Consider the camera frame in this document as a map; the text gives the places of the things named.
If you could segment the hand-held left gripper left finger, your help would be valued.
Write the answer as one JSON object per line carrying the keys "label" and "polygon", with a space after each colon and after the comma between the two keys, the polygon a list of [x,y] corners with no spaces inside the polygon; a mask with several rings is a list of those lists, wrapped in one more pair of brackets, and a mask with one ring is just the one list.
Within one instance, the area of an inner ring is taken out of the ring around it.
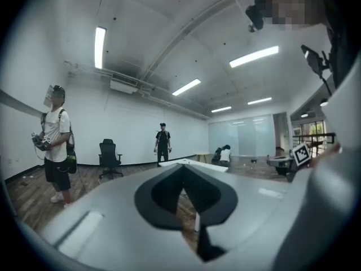
{"label": "hand-held left gripper left finger", "polygon": [[42,238],[62,255],[91,268],[203,268],[181,231],[150,225],[135,206],[139,186],[171,165],[103,183],[58,213]]}

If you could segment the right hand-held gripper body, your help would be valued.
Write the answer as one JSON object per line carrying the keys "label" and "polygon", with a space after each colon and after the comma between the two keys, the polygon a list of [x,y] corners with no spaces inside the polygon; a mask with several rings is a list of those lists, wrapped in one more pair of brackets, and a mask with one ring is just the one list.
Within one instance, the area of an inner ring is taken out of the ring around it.
{"label": "right hand-held gripper body", "polygon": [[286,175],[286,179],[288,182],[292,182],[296,173],[302,169],[307,168],[311,161],[311,155],[307,145],[305,143],[301,143],[294,147],[290,151],[290,166],[289,171]]}

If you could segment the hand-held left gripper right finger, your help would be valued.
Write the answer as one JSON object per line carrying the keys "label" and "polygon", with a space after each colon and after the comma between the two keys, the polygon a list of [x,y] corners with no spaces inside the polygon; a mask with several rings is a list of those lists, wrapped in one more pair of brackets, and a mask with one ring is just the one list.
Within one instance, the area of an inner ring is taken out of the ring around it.
{"label": "hand-held left gripper right finger", "polygon": [[210,254],[184,255],[185,268],[274,268],[303,205],[307,171],[292,183],[259,180],[186,164],[191,187],[210,199],[219,190],[219,201],[200,213],[199,240],[206,240]]}

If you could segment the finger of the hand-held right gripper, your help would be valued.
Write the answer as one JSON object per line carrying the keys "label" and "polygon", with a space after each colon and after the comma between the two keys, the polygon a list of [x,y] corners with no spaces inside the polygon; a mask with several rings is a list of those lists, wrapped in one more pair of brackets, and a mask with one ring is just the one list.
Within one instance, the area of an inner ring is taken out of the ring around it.
{"label": "finger of the hand-held right gripper", "polygon": [[293,163],[293,158],[290,156],[277,156],[277,157],[270,157],[267,156],[266,163],[274,167],[278,175],[286,176],[290,172],[290,168]]}

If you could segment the person's right forearm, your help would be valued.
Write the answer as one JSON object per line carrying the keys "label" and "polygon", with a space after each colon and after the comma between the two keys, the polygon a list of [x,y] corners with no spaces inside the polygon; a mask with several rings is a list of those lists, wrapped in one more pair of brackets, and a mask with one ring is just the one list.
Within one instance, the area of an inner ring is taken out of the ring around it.
{"label": "person's right forearm", "polygon": [[337,154],[340,152],[340,144],[339,143],[335,143],[333,144],[330,148],[328,148],[327,150],[325,150],[321,155],[318,155],[315,158],[312,158],[310,161],[309,166],[310,167],[316,167],[316,165],[322,160],[325,159],[326,157],[333,155],[333,154]]}

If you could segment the black metal railing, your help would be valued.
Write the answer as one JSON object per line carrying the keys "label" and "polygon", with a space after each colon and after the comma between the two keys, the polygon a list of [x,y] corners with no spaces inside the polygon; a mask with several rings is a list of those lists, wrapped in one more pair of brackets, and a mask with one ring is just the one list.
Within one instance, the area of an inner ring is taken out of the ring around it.
{"label": "black metal railing", "polygon": [[323,153],[328,146],[334,144],[335,139],[335,133],[294,135],[292,143],[293,147],[304,143],[312,154],[319,155]]}

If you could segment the frosted glass partition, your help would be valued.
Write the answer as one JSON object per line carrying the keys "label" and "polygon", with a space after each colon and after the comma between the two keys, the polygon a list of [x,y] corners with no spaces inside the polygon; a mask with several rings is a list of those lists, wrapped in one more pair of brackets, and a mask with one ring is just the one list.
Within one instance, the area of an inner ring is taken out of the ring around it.
{"label": "frosted glass partition", "polygon": [[232,156],[267,157],[276,154],[273,115],[210,123],[209,150],[230,145]]}

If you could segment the black mesh office chair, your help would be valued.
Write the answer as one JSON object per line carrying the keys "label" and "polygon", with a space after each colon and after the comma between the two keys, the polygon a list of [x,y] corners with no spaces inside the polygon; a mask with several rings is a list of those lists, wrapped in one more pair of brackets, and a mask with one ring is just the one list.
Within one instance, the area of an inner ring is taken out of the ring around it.
{"label": "black mesh office chair", "polygon": [[117,170],[121,165],[122,154],[116,153],[116,144],[111,139],[103,139],[99,147],[101,152],[99,154],[99,164],[104,168],[102,174],[99,175],[99,179],[101,180],[106,175],[108,175],[110,179],[114,179],[114,174],[123,177],[123,173]]}

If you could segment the black chest mounted phone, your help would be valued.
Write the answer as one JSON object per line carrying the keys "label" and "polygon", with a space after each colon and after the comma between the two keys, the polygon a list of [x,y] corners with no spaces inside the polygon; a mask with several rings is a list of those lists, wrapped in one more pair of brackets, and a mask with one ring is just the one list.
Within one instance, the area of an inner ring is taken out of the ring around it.
{"label": "black chest mounted phone", "polygon": [[321,56],[319,56],[319,54],[316,51],[310,49],[306,45],[301,45],[301,50],[305,56],[305,59],[309,65],[309,67],[322,80],[322,82],[324,83],[324,85],[327,88],[329,96],[331,96],[332,95],[331,90],[328,86],[328,83],[326,82],[326,79],[323,77],[324,70],[332,69],[330,60],[327,59],[325,52],[322,51],[323,56],[321,57]]}

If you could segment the white air conditioner unit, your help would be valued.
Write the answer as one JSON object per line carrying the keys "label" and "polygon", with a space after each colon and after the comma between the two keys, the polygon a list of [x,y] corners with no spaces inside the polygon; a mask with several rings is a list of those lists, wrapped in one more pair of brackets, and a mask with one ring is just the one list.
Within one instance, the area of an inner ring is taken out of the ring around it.
{"label": "white air conditioner unit", "polygon": [[133,94],[138,91],[137,81],[124,75],[113,73],[110,80],[110,88],[126,94]]}

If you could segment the white ceiling pipes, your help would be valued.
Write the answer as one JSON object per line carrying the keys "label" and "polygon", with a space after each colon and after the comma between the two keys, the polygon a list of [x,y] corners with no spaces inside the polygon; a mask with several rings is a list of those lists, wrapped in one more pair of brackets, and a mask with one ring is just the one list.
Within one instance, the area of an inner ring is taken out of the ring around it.
{"label": "white ceiling pipes", "polygon": [[153,103],[161,104],[163,106],[172,108],[179,112],[187,113],[191,116],[198,117],[203,120],[207,120],[210,118],[206,107],[197,104],[188,98],[173,96],[170,90],[162,88],[155,84],[142,81],[121,72],[111,71],[109,69],[97,69],[90,65],[78,64],[68,60],[64,61],[64,66],[68,70],[68,77],[70,80],[73,81],[77,78],[84,79],[85,82],[99,80],[106,83],[108,90],[112,90],[110,88],[110,80],[113,73],[127,76],[138,82],[138,91],[133,94],[126,94],[119,91],[117,92],[131,95],[137,98],[147,99]]}

